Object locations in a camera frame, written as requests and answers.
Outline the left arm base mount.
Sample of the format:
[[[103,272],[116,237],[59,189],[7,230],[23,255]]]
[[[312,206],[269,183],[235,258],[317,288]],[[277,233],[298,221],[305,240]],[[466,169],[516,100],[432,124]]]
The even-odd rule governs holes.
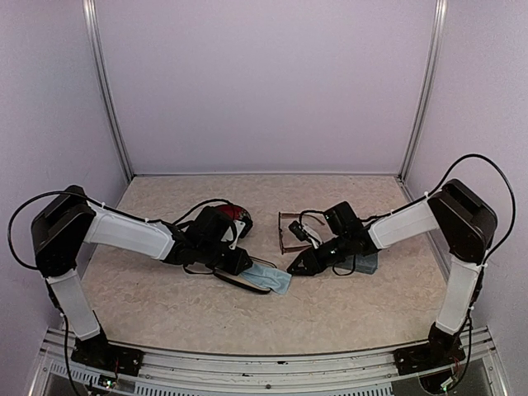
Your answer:
[[[137,377],[143,363],[144,352],[137,348],[110,343],[101,330],[86,340],[75,338],[72,361],[86,366],[113,372],[116,375]]]

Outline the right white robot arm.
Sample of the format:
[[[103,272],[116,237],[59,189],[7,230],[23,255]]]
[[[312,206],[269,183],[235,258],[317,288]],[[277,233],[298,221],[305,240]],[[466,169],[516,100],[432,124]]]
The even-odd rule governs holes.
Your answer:
[[[486,255],[497,229],[493,209],[462,181],[452,179],[435,194],[370,225],[363,224],[346,201],[325,210],[323,217],[332,239],[300,252],[287,268],[292,276],[315,276],[350,257],[368,257],[419,234],[441,231],[450,254],[450,274],[430,331],[436,336],[422,348],[422,359],[428,365],[441,365],[455,349],[450,337],[460,333],[478,298]]]

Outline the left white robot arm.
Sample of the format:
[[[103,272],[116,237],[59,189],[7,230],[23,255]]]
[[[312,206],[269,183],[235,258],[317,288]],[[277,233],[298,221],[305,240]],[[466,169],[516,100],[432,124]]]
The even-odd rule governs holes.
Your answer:
[[[192,220],[168,223],[141,219],[88,198],[80,186],[60,191],[33,219],[31,237],[37,270],[80,341],[86,357],[100,367],[116,358],[113,345],[90,307],[78,276],[77,256],[84,243],[107,245],[170,265],[205,265],[233,277],[251,268],[248,252],[238,246],[252,227],[240,207],[207,205]]]

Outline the black hard glasses case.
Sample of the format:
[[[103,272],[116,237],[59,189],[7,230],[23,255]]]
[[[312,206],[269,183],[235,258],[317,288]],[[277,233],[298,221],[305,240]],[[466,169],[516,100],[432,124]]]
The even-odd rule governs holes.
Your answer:
[[[224,271],[219,266],[213,270],[213,275],[230,285],[260,295],[267,295],[274,291],[271,287],[274,282],[271,275],[278,269],[277,265],[273,262],[252,256],[247,258],[247,262],[250,266],[247,266],[236,275]]]

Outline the brown frame sunglasses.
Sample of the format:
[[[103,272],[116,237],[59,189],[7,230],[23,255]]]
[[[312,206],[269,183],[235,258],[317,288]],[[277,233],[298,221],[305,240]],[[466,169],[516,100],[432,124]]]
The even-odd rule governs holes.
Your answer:
[[[289,226],[299,220],[299,213],[279,211],[277,215],[277,230],[279,238],[279,249],[282,255],[287,253],[301,252],[305,248],[312,247],[309,240],[300,241],[290,230]],[[316,214],[306,214],[303,217],[303,225],[311,228],[315,233],[322,229],[326,223]]]

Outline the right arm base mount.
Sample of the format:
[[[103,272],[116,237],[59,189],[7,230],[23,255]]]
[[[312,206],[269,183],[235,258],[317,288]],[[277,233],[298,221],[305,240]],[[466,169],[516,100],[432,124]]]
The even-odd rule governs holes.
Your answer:
[[[461,331],[449,334],[440,330],[436,323],[430,327],[427,341],[394,351],[394,361],[399,375],[409,375],[424,370],[454,364],[466,355],[460,340]]]

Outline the grey green glasses case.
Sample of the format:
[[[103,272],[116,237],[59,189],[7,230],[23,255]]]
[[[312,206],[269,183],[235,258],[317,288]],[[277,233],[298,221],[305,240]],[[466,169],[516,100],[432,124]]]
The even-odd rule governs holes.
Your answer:
[[[347,271],[354,270],[354,272],[373,275],[379,267],[378,254],[349,256],[344,262],[336,264],[336,267]]]

